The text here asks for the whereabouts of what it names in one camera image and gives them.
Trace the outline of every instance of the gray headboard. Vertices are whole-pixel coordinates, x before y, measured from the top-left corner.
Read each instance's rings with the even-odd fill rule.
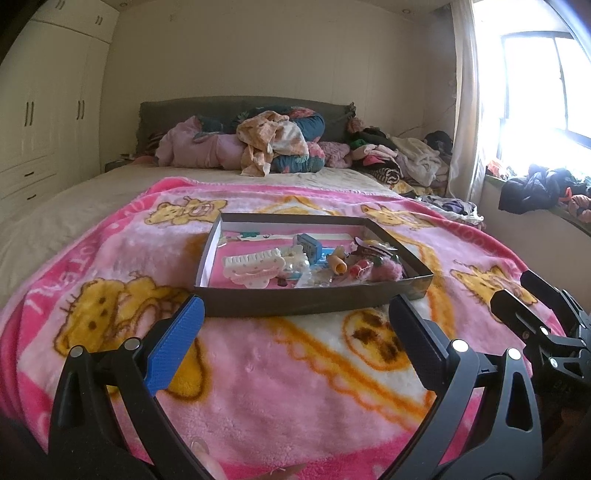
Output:
[[[326,122],[326,129],[322,136],[322,140],[326,142],[345,142],[347,121],[355,116],[355,105],[352,103],[333,105],[282,97],[218,96],[144,102],[139,107],[137,152],[141,153],[145,150],[149,135],[166,132],[193,115],[216,118],[225,126],[246,110],[270,105],[303,106],[320,113]]]

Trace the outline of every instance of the window frame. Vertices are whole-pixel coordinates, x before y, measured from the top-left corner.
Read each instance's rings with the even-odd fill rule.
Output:
[[[568,32],[559,32],[559,31],[532,31],[532,32],[517,32],[517,33],[509,33],[507,35],[501,36],[501,43],[503,49],[503,61],[505,63],[505,109],[504,109],[504,117],[501,118],[501,125],[499,129],[499,143],[497,149],[497,158],[502,160],[502,136],[505,129],[505,125],[509,120],[509,71],[508,71],[508,63],[507,63],[507,51],[505,46],[505,41],[508,38],[552,38],[554,41],[554,48],[556,49],[556,56],[558,58],[558,66],[560,68],[560,81],[562,82],[562,89],[563,89],[563,96],[564,96],[564,116],[565,116],[565,125],[566,129],[561,128],[554,128],[555,131],[563,134],[566,138],[571,141],[578,143],[579,145],[591,149],[591,138],[585,137],[584,135],[578,134],[569,130],[569,105],[568,105],[568,98],[566,93],[566,80],[564,78],[564,70],[562,66],[562,59],[560,58],[560,51],[558,50],[558,45],[556,43],[556,38],[569,38],[571,40],[576,39]]]

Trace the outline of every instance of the wall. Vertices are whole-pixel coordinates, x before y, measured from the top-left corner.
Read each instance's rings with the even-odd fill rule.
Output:
[[[486,233],[511,248],[547,282],[567,290],[586,312],[591,312],[591,237],[547,210],[523,215],[501,212],[500,194],[497,186],[485,182],[478,209],[485,218]]]
[[[139,104],[269,95],[349,104],[384,131],[423,122],[425,27],[354,0],[156,0],[121,14],[105,72],[103,163],[135,148]]]
[[[452,10],[438,8],[427,17],[426,87],[422,134],[443,130],[452,139],[456,126],[456,37],[453,33]]]

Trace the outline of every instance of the pink pom pom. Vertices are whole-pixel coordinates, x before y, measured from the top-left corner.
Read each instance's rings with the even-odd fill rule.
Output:
[[[402,265],[389,258],[383,258],[379,267],[374,265],[369,280],[371,282],[398,281],[401,278]]]

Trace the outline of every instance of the white curtain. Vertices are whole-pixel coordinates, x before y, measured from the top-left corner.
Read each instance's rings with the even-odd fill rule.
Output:
[[[452,2],[456,36],[456,131],[449,172],[448,195],[478,204],[486,166],[478,155],[480,96],[472,0]]]

